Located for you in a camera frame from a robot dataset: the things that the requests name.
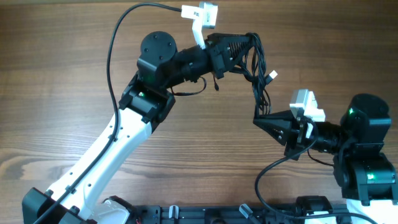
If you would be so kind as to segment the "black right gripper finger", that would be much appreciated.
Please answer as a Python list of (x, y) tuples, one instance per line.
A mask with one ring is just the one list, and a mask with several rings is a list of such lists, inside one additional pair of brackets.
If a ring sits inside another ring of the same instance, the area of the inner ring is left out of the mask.
[(264, 130), (283, 146), (286, 145), (292, 132), (292, 122), (282, 119), (254, 119), (253, 124)]
[(293, 120), (294, 116), (291, 110), (280, 111), (270, 114), (261, 114), (256, 116), (255, 119), (281, 119), (281, 120)]

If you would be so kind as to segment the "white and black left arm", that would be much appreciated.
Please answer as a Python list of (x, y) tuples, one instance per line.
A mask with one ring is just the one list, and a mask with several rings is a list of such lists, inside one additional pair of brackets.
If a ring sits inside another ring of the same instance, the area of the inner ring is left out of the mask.
[(201, 44), (178, 50), (162, 31), (141, 43), (137, 73), (116, 102), (108, 127), (80, 160), (45, 192), (32, 188), (22, 200), (25, 223), (127, 223), (134, 209), (121, 199), (98, 202), (130, 154), (156, 130), (173, 105), (172, 88), (212, 73), (236, 72), (254, 47), (252, 34), (210, 34)]

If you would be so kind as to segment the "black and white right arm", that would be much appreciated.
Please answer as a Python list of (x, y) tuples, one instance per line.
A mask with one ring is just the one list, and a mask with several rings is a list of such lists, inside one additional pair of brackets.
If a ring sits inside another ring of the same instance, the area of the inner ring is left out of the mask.
[(258, 104), (254, 124), (285, 148), (283, 161), (311, 150), (331, 154), (333, 176), (345, 204), (333, 206), (324, 196), (301, 196), (291, 205), (265, 203), (254, 213), (240, 212), (254, 223), (396, 223), (397, 171), (382, 152), (391, 127), (387, 103), (375, 95), (355, 95), (339, 124), (325, 121), (311, 91), (299, 90), (290, 108), (271, 112)]

